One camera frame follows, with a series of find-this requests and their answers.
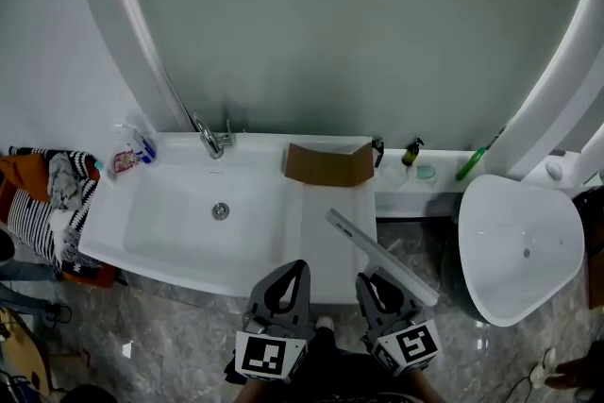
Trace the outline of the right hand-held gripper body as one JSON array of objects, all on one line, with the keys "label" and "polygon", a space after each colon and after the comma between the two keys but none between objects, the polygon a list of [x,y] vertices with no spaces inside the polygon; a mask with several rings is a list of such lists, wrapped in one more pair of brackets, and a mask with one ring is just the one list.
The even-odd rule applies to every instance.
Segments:
[{"label": "right hand-held gripper body", "polygon": [[393,377],[423,370],[442,346],[433,320],[419,309],[396,314],[366,315],[364,342],[368,352]]}]

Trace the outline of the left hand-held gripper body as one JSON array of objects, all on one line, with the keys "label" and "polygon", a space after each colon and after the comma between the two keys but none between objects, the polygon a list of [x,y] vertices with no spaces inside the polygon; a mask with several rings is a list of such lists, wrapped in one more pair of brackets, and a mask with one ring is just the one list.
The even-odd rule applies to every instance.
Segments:
[{"label": "left hand-held gripper body", "polygon": [[252,302],[235,339],[234,369],[243,377],[289,383],[314,337],[309,307],[274,311]]}]

